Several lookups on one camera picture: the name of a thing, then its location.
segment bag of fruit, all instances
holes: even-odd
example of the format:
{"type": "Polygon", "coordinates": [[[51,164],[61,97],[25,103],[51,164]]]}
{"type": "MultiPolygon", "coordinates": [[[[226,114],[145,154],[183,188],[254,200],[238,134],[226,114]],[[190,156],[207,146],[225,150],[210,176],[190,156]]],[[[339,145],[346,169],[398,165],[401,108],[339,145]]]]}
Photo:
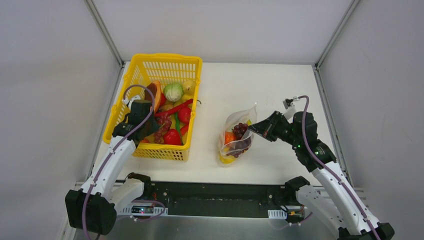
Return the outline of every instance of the bag of fruit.
{"type": "Polygon", "coordinates": [[[219,160],[230,164],[239,159],[252,145],[253,132],[248,126],[257,120],[256,103],[248,110],[238,111],[225,121],[225,127],[219,135],[219,160]]]}

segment white wall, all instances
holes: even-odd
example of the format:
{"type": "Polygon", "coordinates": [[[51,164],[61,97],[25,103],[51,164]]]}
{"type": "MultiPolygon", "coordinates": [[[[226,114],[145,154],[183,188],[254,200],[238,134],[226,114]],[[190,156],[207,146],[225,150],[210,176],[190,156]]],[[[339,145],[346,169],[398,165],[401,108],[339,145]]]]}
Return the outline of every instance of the white wall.
{"type": "Polygon", "coordinates": [[[95,0],[124,60],[179,53],[205,62],[315,63],[351,0],[95,0]]]}
{"type": "Polygon", "coordinates": [[[424,1],[363,1],[321,68],[344,157],[395,239],[424,223],[424,1]]]}
{"type": "Polygon", "coordinates": [[[0,239],[56,239],[118,75],[82,0],[0,2],[0,239]]]}

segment papaya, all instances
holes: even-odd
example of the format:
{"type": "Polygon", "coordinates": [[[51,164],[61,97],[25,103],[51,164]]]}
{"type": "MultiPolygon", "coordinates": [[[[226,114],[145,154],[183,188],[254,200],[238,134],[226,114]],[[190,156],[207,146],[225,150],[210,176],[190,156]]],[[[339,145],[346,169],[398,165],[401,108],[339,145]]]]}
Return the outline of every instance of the papaya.
{"type": "MultiPolygon", "coordinates": [[[[154,96],[154,110],[153,112],[156,113],[159,110],[159,107],[161,105],[161,98],[162,98],[162,92],[161,92],[161,83],[158,80],[152,81],[148,86],[147,89],[153,93],[154,96]]],[[[152,101],[152,96],[144,90],[144,100],[152,101]]]]}

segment green chili pepper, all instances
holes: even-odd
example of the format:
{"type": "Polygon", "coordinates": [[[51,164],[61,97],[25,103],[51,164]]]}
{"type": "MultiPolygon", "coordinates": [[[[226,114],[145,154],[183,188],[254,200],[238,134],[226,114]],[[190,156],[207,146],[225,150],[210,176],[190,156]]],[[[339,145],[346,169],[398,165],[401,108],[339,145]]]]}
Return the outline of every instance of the green chili pepper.
{"type": "Polygon", "coordinates": [[[180,129],[180,120],[178,119],[178,112],[174,114],[175,116],[175,129],[178,132],[179,140],[181,141],[181,145],[183,144],[183,138],[181,136],[181,129],[180,129]]]}

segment plastic bag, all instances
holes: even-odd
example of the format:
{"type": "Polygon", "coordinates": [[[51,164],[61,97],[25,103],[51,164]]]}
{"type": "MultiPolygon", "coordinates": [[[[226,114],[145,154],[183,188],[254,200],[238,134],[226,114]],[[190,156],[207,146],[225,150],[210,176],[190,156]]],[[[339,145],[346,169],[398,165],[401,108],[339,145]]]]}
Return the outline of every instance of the plastic bag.
{"type": "Polygon", "coordinates": [[[243,136],[239,140],[236,140],[234,139],[235,134],[233,134],[233,130],[234,127],[239,124],[251,125],[256,123],[258,115],[256,112],[256,105],[257,104],[255,103],[254,106],[248,110],[235,112],[228,116],[226,119],[224,129],[219,135],[218,142],[219,160],[223,164],[230,164],[235,160],[240,159],[242,155],[251,147],[253,137],[255,135],[253,132],[247,130],[243,133],[243,136]]]}

